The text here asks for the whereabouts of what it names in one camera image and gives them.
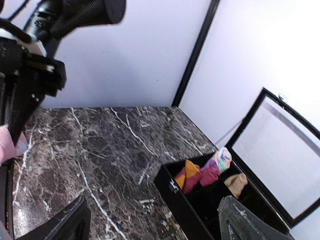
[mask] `black door frame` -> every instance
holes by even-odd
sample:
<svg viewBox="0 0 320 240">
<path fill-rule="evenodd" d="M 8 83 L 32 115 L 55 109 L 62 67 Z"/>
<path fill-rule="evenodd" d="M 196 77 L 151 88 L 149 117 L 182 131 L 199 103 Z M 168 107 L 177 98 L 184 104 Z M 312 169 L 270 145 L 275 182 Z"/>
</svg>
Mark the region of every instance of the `black door frame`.
<svg viewBox="0 0 320 240">
<path fill-rule="evenodd" d="M 179 104 L 181 102 L 181 99 L 186 91 L 186 88 L 188 86 L 189 80 L 191 78 L 191 75 L 195 69 L 195 66 L 197 64 L 199 55 L 201 53 L 202 47 L 204 46 L 206 37 L 208 35 L 211 23 L 213 22 L 214 16 L 216 14 L 218 5 L 220 0 L 211 0 L 209 9 L 206 13 L 205 19 L 203 21 L 200 33 L 198 35 L 198 38 L 195 42 L 195 45 L 193 47 L 191 56 L 189 58 L 188 64 L 186 65 L 186 68 L 184 70 L 184 74 L 182 76 L 180 85 L 176 91 L 172 107 L 179 107 Z"/>
</svg>

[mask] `dark marble surface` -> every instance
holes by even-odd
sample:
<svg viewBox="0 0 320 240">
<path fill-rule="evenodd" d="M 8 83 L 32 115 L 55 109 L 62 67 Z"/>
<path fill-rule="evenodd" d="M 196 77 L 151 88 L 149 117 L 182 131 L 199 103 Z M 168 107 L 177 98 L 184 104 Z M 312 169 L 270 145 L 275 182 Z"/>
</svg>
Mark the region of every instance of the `dark marble surface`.
<svg viewBox="0 0 320 240">
<path fill-rule="evenodd" d="M 26 136 L 15 161 L 16 237 L 84 195 L 92 240 L 186 239 L 153 180 L 162 164 L 214 146 L 179 109 L 42 109 Z"/>
</svg>

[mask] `tan sock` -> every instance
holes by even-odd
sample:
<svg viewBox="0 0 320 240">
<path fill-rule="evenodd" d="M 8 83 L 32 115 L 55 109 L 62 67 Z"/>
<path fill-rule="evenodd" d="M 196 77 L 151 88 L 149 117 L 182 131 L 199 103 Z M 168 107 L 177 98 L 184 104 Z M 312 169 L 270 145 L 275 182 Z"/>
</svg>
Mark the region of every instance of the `tan sock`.
<svg viewBox="0 0 320 240">
<path fill-rule="evenodd" d="M 232 175 L 224 181 L 224 184 L 229 188 L 234 197 L 239 199 L 241 192 L 248 184 L 247 176 L 244 173 Z"/>
</svg>

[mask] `black jewelry box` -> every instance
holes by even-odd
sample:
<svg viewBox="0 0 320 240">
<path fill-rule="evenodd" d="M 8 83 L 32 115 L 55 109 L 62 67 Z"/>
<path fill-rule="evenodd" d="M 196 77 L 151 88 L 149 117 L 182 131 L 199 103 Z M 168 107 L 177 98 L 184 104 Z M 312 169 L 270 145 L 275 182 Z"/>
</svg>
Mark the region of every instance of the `black jewelry box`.
<svg viewBox="0 0 320 240">
<path fill-rule="evenodd" d="M 162 165 L 154 179 L 189 240 L 221 240 L 217 209 L 223 197 L 232 196 L 224 181 L 234 174 L 248 179 L 239 202 L 284 234 L 320 206 L 319 131 L 265 88 L 226 147 L 231 166 L 212 185 L 198 183 L 184 194 L 175 176 L 185 159 Z M 189 160 L 202 167 L 212 155 Z"/>
</svg>

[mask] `open box lid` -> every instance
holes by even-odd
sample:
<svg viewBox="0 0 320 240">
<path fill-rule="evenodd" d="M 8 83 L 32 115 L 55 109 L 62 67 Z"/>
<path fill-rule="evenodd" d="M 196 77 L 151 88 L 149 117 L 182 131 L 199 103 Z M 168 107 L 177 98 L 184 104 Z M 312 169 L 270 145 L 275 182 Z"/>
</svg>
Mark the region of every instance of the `open box lid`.
<svg viewBox="0 0 320 240">
<path fill-rule="evenodd" d="M 267 89 L 226 147 L 290 228 L 320 206 L 320 133 Z"/>
</svg>

